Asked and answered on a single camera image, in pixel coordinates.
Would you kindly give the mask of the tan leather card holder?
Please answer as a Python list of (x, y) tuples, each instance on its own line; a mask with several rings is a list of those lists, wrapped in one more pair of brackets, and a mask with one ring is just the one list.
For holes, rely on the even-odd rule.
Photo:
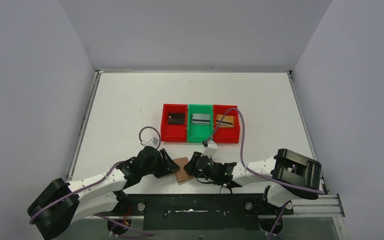
[(184, 184), (187, 181), (190, 181), (195, 178), (193, 175), (189, 175), (184, 169), (186, 164), (189, 163), (189, 159), (187, 157), (176, 158), (173, 161), (179, 166), (179, 170), (174, 172), (176, 181), (179, 185)]

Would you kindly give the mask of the red bin with black card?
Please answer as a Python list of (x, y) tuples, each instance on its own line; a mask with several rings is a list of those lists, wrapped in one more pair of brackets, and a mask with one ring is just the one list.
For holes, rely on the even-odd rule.
[[(168, 124), (168, 113), (185, 113), (183, 125)], [(188, 105), (164, 104), (162, 108), (160, 133), (163, 142), (184, 143), (187, 141)]]

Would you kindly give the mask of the green plastic bin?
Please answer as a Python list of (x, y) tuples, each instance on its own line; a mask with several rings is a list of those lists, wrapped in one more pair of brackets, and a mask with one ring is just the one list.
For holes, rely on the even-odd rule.
[[(205, 141), (214, 130), (213, 106), (208, 104), (189, 104), (187, 114), (187, 142), (201, 143)], [(194, 115), (206, 115), (208, 122), (194, 122)]]

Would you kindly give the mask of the red bin with gold cards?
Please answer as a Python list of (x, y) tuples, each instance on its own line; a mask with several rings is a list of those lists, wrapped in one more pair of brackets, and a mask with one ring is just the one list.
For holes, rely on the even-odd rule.
[[(213, 128), (217, 128), (216, 115), (224, 115), (229, 109), (237, 108), (237, 105), (213, 105)], [(241, 126), (239, 123), (239, 115), (236, 110), (231, 110), (227, 113), (229, 116), (234, 116), (234, 127), (218, 127), (212, 139), (217, 144), (237, 144), (239, 142)]]

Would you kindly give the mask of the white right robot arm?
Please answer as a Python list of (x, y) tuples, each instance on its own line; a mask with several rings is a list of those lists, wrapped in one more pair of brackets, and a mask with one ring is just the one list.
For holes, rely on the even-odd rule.
[(228, 190), (270, 182), (264, 190), (265, 200), (278, 208), (292, 199), (316, 200), (325, 194), (320, 189), (322, 164), (286, 148), (273, 157), (250, 163), (219, 163), (195, 152), (183, 169), (190, 176)]

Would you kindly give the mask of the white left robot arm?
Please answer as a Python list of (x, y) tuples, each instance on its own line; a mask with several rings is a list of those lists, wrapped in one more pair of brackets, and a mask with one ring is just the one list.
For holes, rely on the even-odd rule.
[(45, 240), (61, 235), (72, 223), (124, 205), (124, 190), (144, 176), (157, 179), (179, 170), (165, 149), (144, 147), (137, 156), (116, 162), (108, 171), (76, 181), (53, 180), (28, 207), (29, 224)]

